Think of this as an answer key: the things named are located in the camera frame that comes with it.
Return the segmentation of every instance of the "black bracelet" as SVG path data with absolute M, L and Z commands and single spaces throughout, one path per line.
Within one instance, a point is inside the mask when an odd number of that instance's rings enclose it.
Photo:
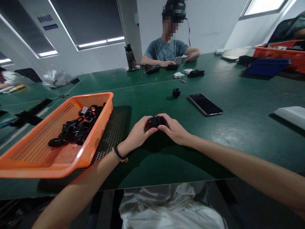
M 121 162 L 128 162 L 128 158 L 127 157 L 122 157 L 119 154 L 118 151 L 118 145 L 116 145 L 115 147 L 112 148 L 113 153 L 115 154 L 115 156 L 121 161 Z

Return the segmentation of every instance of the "green table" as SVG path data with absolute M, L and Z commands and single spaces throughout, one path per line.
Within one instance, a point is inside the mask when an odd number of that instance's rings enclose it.
M 243 55 L 242 51 L 229 54 L 239 56 Z M 144 115 L 167 113 L 199 137 L 243 150 L 293 171 L 305 171 L 305 131 L 270 115 L 280 107 L 304 106 L 305 82 L 279 76 L 270 80 L 244 77 L 241 75 L 244 66 L 222 60 L 213 53 L 201 55 L 194 63 L 180 65 L 179 71 L 186 68 L 203 68 L 206 75 L 185 79 L 187 83 L 182 84 L 173 78 L 174 72 L 164 69 L 152 75 L 140 75 L 143 70 L 115 69 L 79 76 L 80 83 L 53 91 L 37 83 L 14 94 L 0 95 L 1 109 L 14 114 L 46 97 L 111 91 L 114 110 L 107 131 L 120 129 L 115 125 L 117 122 L 125 130 L 119 130 L 120 134 L 113 141 L 124 138 Z M 181 89 L 181 96 L 173 100 L 171 93 L 177 87 Z M 194 93 L 203 93 L 223 109 L 223 114 L 204 117 L 187 99 Z M 65 100 L 54 99 L 43 117 Z M 31 128 L 28 126 L 7 143 L 0 154 Z M 8 128 L 0 133 L 2 144 L 7 142 L 12 131 Z M 104 133 L 93 162 L 103 155 L 104 142 L 111 141 L 109 136 Z M 234 177 L 201 153 L 174 144 L 161 132 L 151 136 L 128 159 L 128 163 L 121 163 L 112 172 L 101 190 Z M 63 179 L 0 179 L 0 199 L 57 194 L 82 171 L 84 169 L 77 170 Z

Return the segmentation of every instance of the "thermos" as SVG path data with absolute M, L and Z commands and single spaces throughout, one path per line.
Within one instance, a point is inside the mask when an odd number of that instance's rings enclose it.
M 131 48 L 131 45 L 128 44 L 125 46 L 126 50 L 126 57 L 127 57 L 127 62 L 128 62 L 128 67 L 130 71 L 135 71 L 136 70 L 136 59 L 134 58 L 134 54 Z

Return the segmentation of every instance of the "sign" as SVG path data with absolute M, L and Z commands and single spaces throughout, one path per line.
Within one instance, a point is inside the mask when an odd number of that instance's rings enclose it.
M 58 28 L 57 24 L 44 26 L 45 30 L 56 29 L 56 28 Z
M 50 14 L 42 16 L 42 17 L 37 17 L 37 19 L 39 20 L 40 23 L 53 21 L 53 18 L 51 17 Z

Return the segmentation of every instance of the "orange basket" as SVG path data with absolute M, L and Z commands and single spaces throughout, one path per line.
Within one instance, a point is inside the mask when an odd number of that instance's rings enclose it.
M 292 41 L 285 41 L 279 43 L 269 44 L 270 47 L 278 47 L 278 46 L 285 46 L 285 47 L 292 47 L 295 45 L 297 41 L 302 40 L 292 40 Z M 281 50 L 281 49 L 274 49 L 274 48 L 265 48 L 263 46 L 256 46 L 255 52 L 253 57 L 256 58 L 280 58 L 280 59 L 291 59 L 292 64 L 288 66 L 286 69 L 290 71 L 296 71 L 299 73 L 305 74 L 305 52 L 304 51 L 294 51 L 294 50 Z
M 111 112 L 113 93 L 73 96 L 0 157 L 0 177 L 62 178 L 74 169 L 88 167 L 105 130 Z M 63 124 L 79 117 L 83 107 L 101 106 L 100 116 L 82 146 L 69 143 L 52 148 L 48 142 L 58 137 Z

